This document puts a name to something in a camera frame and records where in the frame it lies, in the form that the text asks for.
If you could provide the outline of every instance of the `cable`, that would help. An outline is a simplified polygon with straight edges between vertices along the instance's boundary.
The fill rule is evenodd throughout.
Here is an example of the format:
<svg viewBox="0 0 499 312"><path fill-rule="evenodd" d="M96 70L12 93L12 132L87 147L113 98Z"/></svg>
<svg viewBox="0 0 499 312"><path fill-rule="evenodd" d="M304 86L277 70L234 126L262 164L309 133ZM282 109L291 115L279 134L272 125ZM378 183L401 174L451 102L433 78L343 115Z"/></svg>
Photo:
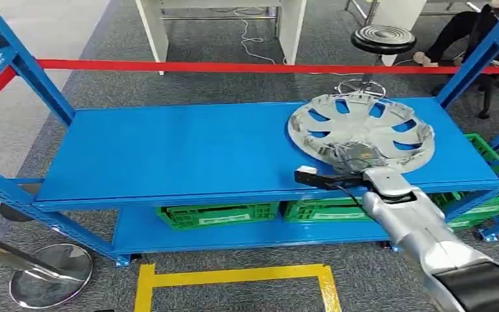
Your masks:
<svg viewBox="0 0 499 312"><path fill-rule="evenodd" d="M337 184L334 184L332 186L335 187L336 189L339 189L339 190L343 191L343 193L347 194L353 200L353 202L355 202L355 204L357 205L358 208L362 208L363 207L361 205L361 203L359 203L359 200L353 194L351 194L351 192L349 192L346 188L344 188L344 187L342 187L340 185L337 185Z"/></svg>
<svg viewBox="0 0 499 312"><path fill-rule="evenodd" d="M250 14L250 13L245 13L243 11L245 10L249 10L251 8L256 8L257 10L262 10L262 12L260 14ZM241 16L241 15L246 15L246 16L258 16L258 15L261 15L263 12L265 11L265 9L263 8L257 8L257 7L254 7L254 6L251 6L251 7L248 7L248 8L239 8L239 9L236 9L233 11L234 15L236 16ZM262 43L264 42L265 40L261 37L256 37L256 38L248 38L246 37L246 35L248 34L248 27L250 26L250 24L248 23L248 21L244 20L244 19L241 19L242 23L244 23L244 33L242 34L241 38L242 38L242 41L240 41L240 44L242 45L242 47L244 47L244 50L246 50L246 53L249 55L249 56L252 56L252 57L257 57L258 59L263 59L263 60L268 60L270 61L273 65L276 65L276 62L272 59L272 58L268 58L268 57L264 57L262 55L258 55L258 54L255 54L255 53L252 53L250 52L250 50L248 49L248 46L246 45L246 42L257 42L257 43Z"/></svg>
<svg viewBox="0 0 499 312"><path fill-rule="evenodd" d="M363 73L307 73L307 75L336 75L336 76L351 76L364 75Z"/></svg>
<svg viewBox="0 0 499 312"><path fill-rule="evenodd" d="M462 54L466 53L466 51L462 51L460 54L456 55L452 60L458 59L462 56Z"/></svg>
<svg viewBox="0 0 499 312"><path fill-rule="evenodd" d="M236 9L238 9L238 8L232 8L230 10L223 11L223 10L217 10L215 8L210 8L210 10L212 10L213 12L217 12L217 13L230 13L230 12L236 10Z"/></svg>
<svg viewBox="0 0 499 312"><path fill-rule="evenodd" d="M406 63L406 62L410 62L410 61L412 61L412 60L413 60L413 59L402 60L402 61L400 61L400 62L398 62L398 63L393 64L393 66L397 66L397 65L399 65L399 64L403 64L403 63Z"/></svg>

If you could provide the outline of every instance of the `white desk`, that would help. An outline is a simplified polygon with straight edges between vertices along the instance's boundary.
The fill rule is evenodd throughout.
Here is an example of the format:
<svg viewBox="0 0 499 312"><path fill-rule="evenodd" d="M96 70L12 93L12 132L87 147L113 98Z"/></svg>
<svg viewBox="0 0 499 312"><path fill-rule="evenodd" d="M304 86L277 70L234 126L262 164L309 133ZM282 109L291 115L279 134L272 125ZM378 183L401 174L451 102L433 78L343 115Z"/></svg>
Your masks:
<svg viewBox="0 0 499 312"><path fill-rule="evenodd" d="M277 7L277 37L287 64L296 62L307 0L135 0L156 62L167 59L162 10L167 8Z"/></svg>

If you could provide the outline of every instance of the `stool seat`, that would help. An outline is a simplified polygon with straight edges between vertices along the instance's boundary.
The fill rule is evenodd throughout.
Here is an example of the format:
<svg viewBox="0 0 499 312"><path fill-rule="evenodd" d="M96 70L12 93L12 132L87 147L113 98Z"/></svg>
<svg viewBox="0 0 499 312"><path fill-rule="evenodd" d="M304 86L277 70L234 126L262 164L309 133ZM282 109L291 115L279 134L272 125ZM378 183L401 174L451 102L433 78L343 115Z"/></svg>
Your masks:
<svg viewBox="0 0 499 312"><path fill-rule="evenodd" d="M395 55L410 51L416 44L416 37L401 27L368 25L353 32L351 43L366 52Z"/></svg>

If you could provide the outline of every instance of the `silver wheel cover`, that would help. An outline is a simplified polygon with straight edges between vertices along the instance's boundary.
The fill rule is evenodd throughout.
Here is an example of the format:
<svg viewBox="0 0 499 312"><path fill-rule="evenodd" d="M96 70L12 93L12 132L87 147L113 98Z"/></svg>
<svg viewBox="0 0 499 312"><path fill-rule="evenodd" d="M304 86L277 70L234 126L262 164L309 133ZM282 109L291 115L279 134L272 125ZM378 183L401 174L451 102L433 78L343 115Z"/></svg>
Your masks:
<svg viewBox="0 0 499 312"><path fill-rule="evenodd" d="M433 128L412 108L360 92L312 99L292 114L288 133L305 153L341 172L370 166L410 172L435 151Z"/></svg>

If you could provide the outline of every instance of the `white cable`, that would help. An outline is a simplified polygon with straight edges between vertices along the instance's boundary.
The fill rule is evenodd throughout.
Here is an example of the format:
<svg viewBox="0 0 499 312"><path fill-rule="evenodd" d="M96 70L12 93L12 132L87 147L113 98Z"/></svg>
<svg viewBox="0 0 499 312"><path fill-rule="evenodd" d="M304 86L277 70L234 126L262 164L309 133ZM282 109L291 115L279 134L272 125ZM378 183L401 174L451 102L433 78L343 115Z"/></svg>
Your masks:
<svg viewBox="0 0 499 312"><path fill-rule="evenodd" d="M410 62L410 61L412 61L412 60L413 60L413 59L409 59L409 60L402 60L402 61L400 61L400 62L398 62L398 63L393 64L393 66L397 66L397 65L399 65L399 64L403 64L403 63L406 63L406 62Z"/></svg>
<svg viewBox="0 0 499 312"><path fill-rule="evenodd" d="M217 10L216 8L210 8L209 10L212 10L213 12L217 12L217 13L230 13L236 9L237 8L232 8L230 10Z"/></svg>
<svg viewBox="0 0 499 312"><path fill-rule="evenodd" d="M458 59L462 56L462 54L466 53L466 51L462 51L460 54L456 55L452 60Z"/></svg>
<svg viewBox="0 0 499 312"><path fill-rule="evenodd" d="M263 9L263 8L257 8L257 7L251 6L251 7L248 7L248 8L239 8L237 10L234 10L233 13L236 16L241 16L240 13L242 13L243 15L247 15L247 16L248 15L249 16L252 16L252 15L254 16L254 15L261 15L262 14L262 13L261 14L248 14L248 13L243 13L242 12L242 11L245 11L245 10L249 10L251 8L256 8L257 10L265 11L265 9ZM261 38L261 37L256 37L256 38L248 38L248 37L246 37L246 35L248 34L248 27L250 26L250 24L248 23L248 21L246 21L244 19L241 19L241 21L244 23L244 33L241 36L242 41L240 41L240 44L242 45L242 47L244 47L244 49L246 50L246 53L249 56L257 57L258 59L268 60L273 65L276 65L276 62L272 58L264 57L262 55L258 55L258 54L250 52L250 50L248 49L248 46L246 45L246 42L257 42L257 43L261 43L261 42L264 42L265 40L263 38Z"/></svg>
<svg viewBox="0 0 499 312"><path fill-rule="evenodd" d="M364 75L364 73L307 73L309 75L336 75L336 76L351 76L351 75Z"/></svg>

